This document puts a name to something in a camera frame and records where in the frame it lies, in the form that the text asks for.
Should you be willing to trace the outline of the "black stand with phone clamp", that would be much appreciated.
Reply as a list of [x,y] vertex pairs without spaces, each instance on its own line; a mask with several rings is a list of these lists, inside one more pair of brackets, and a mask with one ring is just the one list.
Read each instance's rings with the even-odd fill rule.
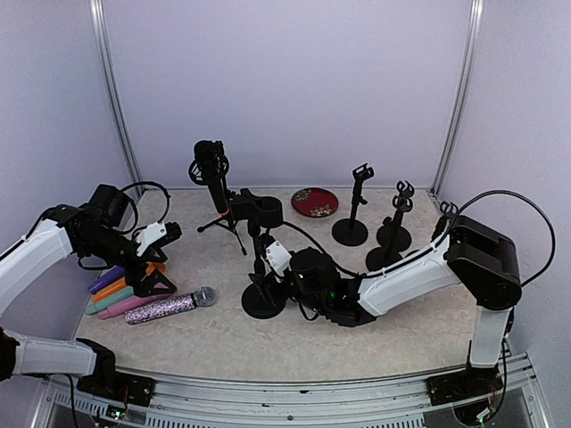
[[267,273],[265,254],[274,242],[269,231],[283,225],[282,202],[273,196],[256,196],[249,189],[241,189],[230,201],[234,220],[246,220],[247,232],[254,251],[253,272],[248,274],[251,284],[242,294],[241,304],[247,315],[256,319],[270,319],[286,306],[286,293],[280,289],[274,273]]

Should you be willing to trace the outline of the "aluminium front rail frame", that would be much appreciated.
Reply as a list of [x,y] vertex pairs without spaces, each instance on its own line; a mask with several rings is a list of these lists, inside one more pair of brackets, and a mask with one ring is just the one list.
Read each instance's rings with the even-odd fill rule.
[[[501,410],[485,427],[555,427],[539,379],[526,354],[506,357],[508,386]],[[430,413],[450,415],[483,396],[433,405],[426,379],[448,375],[460,366],[401,376],[352,381],[269,383],[223,381],[152,374],[122,369],[130,375],[155,380],[149,407],[128,405],[125,419],[106,417],[109,407],[120,404],[75,392],[78,416],[101,417],[101,425],[117,427],[427,427]],[[63,379],[43,381],[37,404],[24,427],[48,427],[56,410],[70,410],[70,386]]]

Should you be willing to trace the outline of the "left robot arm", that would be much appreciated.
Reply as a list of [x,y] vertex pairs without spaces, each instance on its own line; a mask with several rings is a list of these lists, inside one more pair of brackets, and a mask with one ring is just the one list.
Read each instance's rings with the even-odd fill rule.
[[[159,219],[141,230],[121,230],[128,208],[136,205],[124,189],[100,184],[88,202],[46,209],[30,231],[1,255],[1,309],[6,310],[52,266],[76,255],[97,257],[107,268],[124,271],[139,298],[166,297],[176,286],[149,263],[163,263],[163,247],[182,235],[176,222]],[[1,378],[15,375],[69,375],[79,391],[147,407],[155,389],[150,377],[121,372],[115,354],[88,340],[54,340],[11,330],[1,332]]]

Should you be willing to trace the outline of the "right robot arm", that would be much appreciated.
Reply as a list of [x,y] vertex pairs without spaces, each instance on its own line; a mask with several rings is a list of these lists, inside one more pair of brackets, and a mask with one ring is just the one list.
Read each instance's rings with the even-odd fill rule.
[[309,321],[324,317],[343,327],[375,321],[400,305],[460,284],[476,301],[464,369],[426,379],[432,405],[507,389],[504,339],[522,297],[513,241],[466,216],[444,222],[425,248],[364,276],[342,277],[332,257],[308,247],[288,251],[271,235],[256,240],[257,259],[242,294],[257,319],[279,315],[293,301]]

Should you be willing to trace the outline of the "glitter silver-head microphone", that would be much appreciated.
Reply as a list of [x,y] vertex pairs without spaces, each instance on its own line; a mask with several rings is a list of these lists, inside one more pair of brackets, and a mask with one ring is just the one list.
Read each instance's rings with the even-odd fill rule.
[[157,319],[175,316],[198,308],[208,308],[217,301],[217,293],[210,287],[201,287],[164,300],[154,301],[126,312],[124,319],[128,325],[140,325]]

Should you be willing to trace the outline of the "right aluminium corner post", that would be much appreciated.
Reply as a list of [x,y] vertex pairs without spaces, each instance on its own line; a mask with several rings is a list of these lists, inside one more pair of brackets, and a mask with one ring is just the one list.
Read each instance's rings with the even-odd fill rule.
[[432,194],[434,198],[438,198],[443,190],[451,166],[454,149],[458,142],[461,121],[468,99],[474,64],[476,62],[480,30],[484,17],[484,5],[484,0],[473,0],[470,3],[468,29],[460,64],[459,81],[452,104],[451,117],[445,134],[443,151],[438,162],[433,183],[430,187],[430,194]]

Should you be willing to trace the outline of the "tall black stand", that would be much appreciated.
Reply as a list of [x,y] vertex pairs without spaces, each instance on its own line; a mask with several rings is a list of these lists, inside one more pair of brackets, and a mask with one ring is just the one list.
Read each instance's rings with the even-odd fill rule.
[[357,220],[357,211],[360,205],[368,203],[362,196],[362,187],[366,180],[374,176],[374,170],[367,163],[364,163],[352,171],[352,176],[354,184],[350,216],[334,223],[332,236],[341,245],[357,247],[368,239],[368,229],[361,221]]

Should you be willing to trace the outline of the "left aluminium corner post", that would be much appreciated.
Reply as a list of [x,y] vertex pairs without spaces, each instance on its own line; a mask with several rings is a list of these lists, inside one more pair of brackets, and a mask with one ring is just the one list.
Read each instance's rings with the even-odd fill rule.
[[111,45],[106,28],[102,0],[90,0],[89,10],[95,33],[95,44],[103,71],[105,92],[112,112],[112,121],[119,138],[120,151],[125,162],[131,183],[142,180],[134,148],[128,133],[127,122],[120,100],[120,91],[115,78]]

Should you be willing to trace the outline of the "aluminium corner post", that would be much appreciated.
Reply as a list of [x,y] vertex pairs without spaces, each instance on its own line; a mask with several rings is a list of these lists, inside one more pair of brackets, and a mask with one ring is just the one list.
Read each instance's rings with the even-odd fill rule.
[[95,33],[95,44],[103,71],[105,92],[112,112],[112,121],[119,138],[120,151],[125,162],[131,183],[142,180],[134,148],[128,133],[127,122],[120,100],[120,91],[115,78],[111,45],[106,28],[102,0],[90,0],[89,10]]
[[470,3],[468,29],[460,64],[459,81],[452,104],[451,117],[445,134],[443,151],[438,162],[433,183],[430,187],[430,194],[432,194],[434,198],[438,198],[443,190],[451,166],[454,149],[458,142],[461,121],[468,99],[474,64],[476,62],[480,30],[484,17],[484,5],[484,0],[473,0]]

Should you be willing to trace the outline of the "orange microphone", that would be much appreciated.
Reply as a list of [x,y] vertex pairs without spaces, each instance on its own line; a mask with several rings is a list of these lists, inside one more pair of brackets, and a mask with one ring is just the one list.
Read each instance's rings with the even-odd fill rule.
[[[155,270],[164,272],[165,269],[166,266],[163,263],[149,263],[146,269],[146,274],[150,275]],[[112,284],[109,284],[106,287],[104,287],[101,291],[97,292],[92,297],[92,302],[98,302],[100,300],[108,298],[113,294],[115,294],[116,292],[123,290],[126,287],[127,287],[126,280],[125,277],[123,276],[117,281],[113,282]]]

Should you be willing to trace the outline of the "purple microphone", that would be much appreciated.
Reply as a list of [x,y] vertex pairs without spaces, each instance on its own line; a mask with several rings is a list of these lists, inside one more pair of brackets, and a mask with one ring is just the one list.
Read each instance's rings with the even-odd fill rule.
[[120,280],[124,276],[122,267],[112,267],[106,273],[97,278],[88,288],[90,294],[95,295],[108,285]]

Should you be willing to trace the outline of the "pink microphone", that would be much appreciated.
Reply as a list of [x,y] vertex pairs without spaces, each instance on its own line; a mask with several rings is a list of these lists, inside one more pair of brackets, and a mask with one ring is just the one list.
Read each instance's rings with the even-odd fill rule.
[[124,315],[126,312],[132,310],[132,309],[137,309],[139,307],[142,307],[146,304],[158,301],[158,300],[164,300],[169,298],[169,294],[158,294],[158,295],[154,295],[154,296],[149,296],[149,297],[137,297],[135,295],[130,296],[120,302],[114,303],[111,306],[109,306],[107,309],[104,309],[103,311],[99,312],[96,314],[96,317],[102,320],[108,319],[108,318],[114,318],[114,317],[118,317],[121,315]]

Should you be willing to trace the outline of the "teal microphone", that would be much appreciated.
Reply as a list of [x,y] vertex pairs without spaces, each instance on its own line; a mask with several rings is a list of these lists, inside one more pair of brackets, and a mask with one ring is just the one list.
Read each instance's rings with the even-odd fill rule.
[[99,312],[106,310],[111,305],[118,303],[122,300],[125,300],[128,297],[131,297],[133,294],[134,294],[133,289],[130,286],[127,286],[99,301],[92,301],[87,305],[85,309],[85,314],[89,316],[96,315]]

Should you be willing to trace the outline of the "black tripod mic stand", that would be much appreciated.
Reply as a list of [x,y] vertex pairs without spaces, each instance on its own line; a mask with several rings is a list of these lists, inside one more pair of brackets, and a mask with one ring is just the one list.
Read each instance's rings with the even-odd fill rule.
[[228,190],[228,186],[227,186],[227,180],[225,178],[225,185],[227,188],[227,200],[228,200],[228,207],[229,207],[229,213],[226,216],[221,216],[219,214],[219,218],[213,220],[211,223],[208,223],[207,225],[204,226],[200,226],[197,228],[197,232],[198,233],[202,233],[204,232],[206,229],[208,229],[209,227],[212,226],[220,226],[222,228],[224,228],[225,230],[228,230],[228,232],[230,232],[232,235],[234,235],[238,241],[239,247],[241,252],[243,253],[243,255],[247,255],[247,251],[242,243],[242,240],[238,234],[238,232],[236,231],[236,225],[237,225],[237,221],[234,220],[233,214],[232,214],[232,210],[231,210],[231,204],[230,204],[230,199],[232,198],[232,193]]

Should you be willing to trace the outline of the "red floral round plate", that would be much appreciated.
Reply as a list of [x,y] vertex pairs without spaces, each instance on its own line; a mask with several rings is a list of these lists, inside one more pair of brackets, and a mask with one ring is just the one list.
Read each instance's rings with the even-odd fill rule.
[[324,218],[333,215],[339,207],[338,198],[330,191],[308,187],[298,190],[291,198],[293,209],[307,218]]

